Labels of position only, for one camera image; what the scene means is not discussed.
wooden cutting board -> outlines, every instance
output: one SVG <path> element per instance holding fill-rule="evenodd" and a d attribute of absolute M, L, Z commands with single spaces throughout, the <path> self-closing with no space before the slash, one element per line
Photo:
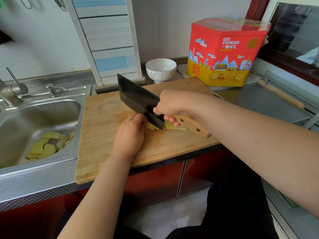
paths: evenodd
<path fill-rule="evenodd" d="M 157 96 L 160 96 L 164 89 L 190 90 L 213 95 L 197 77 L 148 85 L 144 88 Z M 104 161 L 112 152 L 117 128 L 132 113 L 133 111 L 120 100 L 118 91 L 86 98 L 75 171 L 76 183 L 84 184 L 96 178 Z M 132 168 L 216 144 L 219 142 L 215 137 L 206 139 L 190 130 L 146 129 L 144 142 L 133 160 Z"/>

floor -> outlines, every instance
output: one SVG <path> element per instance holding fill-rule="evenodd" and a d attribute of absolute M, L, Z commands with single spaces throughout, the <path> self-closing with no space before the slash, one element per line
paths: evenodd
<path fill-rule="evenodd" d="M 124 218 L 124 223 L 151 239 L 164 239 L 176 228 L 200 225 L 206 212 L 208 189 L 135 211 Z M 280 239 L 287 239 L 276 221 L 275 228 Z"/>

black brush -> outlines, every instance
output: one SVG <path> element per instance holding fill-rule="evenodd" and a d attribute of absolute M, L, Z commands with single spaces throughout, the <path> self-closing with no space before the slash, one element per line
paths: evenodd
<path fill-rule="evenodd" d="M 0 30 L 0 45 L 9 42 L 14 42 L 14 40 L 9 35 L 6 35 L 4 32 Z"/>

cleaver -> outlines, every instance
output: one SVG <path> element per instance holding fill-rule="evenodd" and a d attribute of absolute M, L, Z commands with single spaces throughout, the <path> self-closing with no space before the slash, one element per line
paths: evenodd
<path fill-rule="evenodd" d="M 153 112 L 153 108 L 157 106 L 160 98 L 143 87 L 134 84 L 134 82 L 120 74 L 117 74 L 117 80 L 121 101 L 133 111 L 146 116 L 149 123 L 163 130 L 165 122 L 164 115 L 157 115 Z M 199 123 L 199 121 L 192 116 L 178 114 L 174 117 L 179 123 L 183 124 L 184 127 L 194 133 L 205 138 L 209 138 L 211 136 L 209 131 L 207 131 Z"/>

red and yellow box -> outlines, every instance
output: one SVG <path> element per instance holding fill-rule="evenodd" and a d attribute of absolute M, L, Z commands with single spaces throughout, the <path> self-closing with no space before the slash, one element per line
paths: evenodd
<path fill-rule="evenodd" d="M 192 23 L 186 73 L 207 86 L 243 86 L 269 28 L 249 19 Z"/>

